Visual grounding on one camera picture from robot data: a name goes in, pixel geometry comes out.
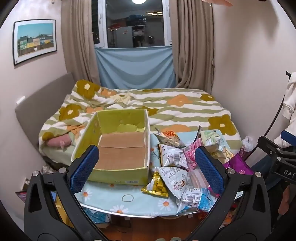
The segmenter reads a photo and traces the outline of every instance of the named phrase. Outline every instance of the picture frame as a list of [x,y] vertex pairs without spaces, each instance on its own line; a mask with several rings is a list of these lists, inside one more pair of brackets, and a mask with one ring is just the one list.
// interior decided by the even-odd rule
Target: picture frame
[[12,35],[14,66],[56,51],[56,20],[32,19],[14,22]]

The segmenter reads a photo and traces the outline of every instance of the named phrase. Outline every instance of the light blue tablecloth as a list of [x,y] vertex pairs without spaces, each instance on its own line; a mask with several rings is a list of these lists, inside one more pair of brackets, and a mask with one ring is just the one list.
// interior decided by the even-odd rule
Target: light blue tablecloth
[[[178,133],[180,139],[189,145],[193,143],[196,131]],[[157,143],[154,134],[150,136],[150,165],[160,166]],[[80,193],[75,196],[84,207],[104,213],[122,214],[124,216],[171,216],[177,214],[176,198],[170,193],[169,198],[162,198],[142,193],[143,186],[109,184],[87,181]]]

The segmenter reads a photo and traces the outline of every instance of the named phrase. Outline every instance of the human hand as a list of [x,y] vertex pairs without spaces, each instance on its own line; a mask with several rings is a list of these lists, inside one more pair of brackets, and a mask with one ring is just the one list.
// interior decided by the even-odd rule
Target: human hand
[[289,197],[290,197],[290,187],[287,186],[286,190],[283,192],[283,199],[279,206],[279,214],[284,215],[289,210]]

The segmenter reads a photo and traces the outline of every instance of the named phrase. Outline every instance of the white jacket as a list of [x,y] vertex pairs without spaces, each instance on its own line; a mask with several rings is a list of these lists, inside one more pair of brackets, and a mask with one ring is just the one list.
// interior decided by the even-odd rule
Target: white jacket
[[[287,132],[296,136],[296,72],[292,73],[289,80],[287,90],[285,92],[283,116],[290,120],[289,126],[286,129]],[[281,136],[274,139],[274,143],[280,147],[289,147],[290,144],[282,140]]]

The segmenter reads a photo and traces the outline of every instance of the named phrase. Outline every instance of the gray upholstered headboard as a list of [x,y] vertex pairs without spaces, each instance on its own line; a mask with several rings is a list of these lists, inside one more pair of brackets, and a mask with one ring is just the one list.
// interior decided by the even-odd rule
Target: gray upholstered headboard
[[15,109],[17,120],[29,141],[38,150],[38,135],[48,118],[61,107],[67,94],[75,85],[68,73],[26,97]]

